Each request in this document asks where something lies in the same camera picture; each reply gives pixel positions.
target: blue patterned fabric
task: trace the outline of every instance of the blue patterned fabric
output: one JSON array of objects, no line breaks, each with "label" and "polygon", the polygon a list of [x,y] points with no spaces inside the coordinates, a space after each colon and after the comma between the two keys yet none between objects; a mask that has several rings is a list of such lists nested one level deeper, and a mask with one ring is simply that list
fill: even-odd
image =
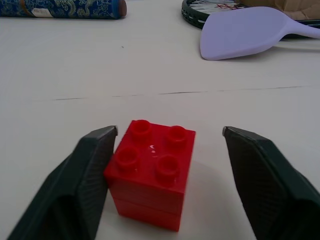
[{"label": "blue patterned fabric", "polygon": [[2,17],[34,17],[33,9],[48,9],[54,18],[120,18],[118,0],[0,0]]}]

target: stacked red bricks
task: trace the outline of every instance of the stacked red bricks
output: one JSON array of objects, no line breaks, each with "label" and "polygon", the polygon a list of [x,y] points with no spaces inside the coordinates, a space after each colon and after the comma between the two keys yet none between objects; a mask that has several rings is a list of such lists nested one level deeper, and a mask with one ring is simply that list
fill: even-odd
[{"label": "stacked red bricks", "polygon": [[122,216],[178,231],[196,132],[132,121],[104,170]]}]

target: lavender spatula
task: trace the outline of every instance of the lavender spatula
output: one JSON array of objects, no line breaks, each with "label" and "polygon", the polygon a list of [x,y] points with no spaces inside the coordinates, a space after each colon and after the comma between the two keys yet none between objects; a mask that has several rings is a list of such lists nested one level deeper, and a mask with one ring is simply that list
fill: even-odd
[{"label": "lavender spatula", "polygon": [[202,29],[201,55],[207,60],[221,60],[257,54],[287,34],[320,39],[320,29],[298,23],[271,7],[215,12]]}]

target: lego stud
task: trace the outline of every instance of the lego stud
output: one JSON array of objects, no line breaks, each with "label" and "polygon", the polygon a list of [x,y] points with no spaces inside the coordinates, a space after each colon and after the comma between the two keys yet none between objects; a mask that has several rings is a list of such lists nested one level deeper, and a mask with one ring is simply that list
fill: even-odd
[{"label": "lego stud", "polygon": [[121,171],[132,171],[138,166],[139,153],[134,147],[121,149],[115,157],[115,162]]},{"label": "lego stud", "polygon": [[145,140],[151,135],[151,124],[146,120],[133,121],[130,131],[135,140]]},{"label": "lego stud", "polygon": [[182,126],[172,126],[166,134],[166,140],[171,147],[181,147],[187,142],[187,131]]},{"label": "lego stud", "polygon": [[157,160],[155,170],[161,182],[173,182],[179,173],[178,159],[172,155],[162,156]]}]

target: white table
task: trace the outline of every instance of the white table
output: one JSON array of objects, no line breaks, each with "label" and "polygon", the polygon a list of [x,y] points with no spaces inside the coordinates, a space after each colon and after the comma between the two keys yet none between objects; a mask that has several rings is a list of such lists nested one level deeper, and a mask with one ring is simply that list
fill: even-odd
[{"label": "white table", "polygon": [[182,0],[129,0],[121,20],[0,18],[0,239],[80,137],[131,120],[197,132],[179,233],[118,216],[96,240],[253,240],[223,126],[272,139],[320,189],[320,41],[206,61]]}]

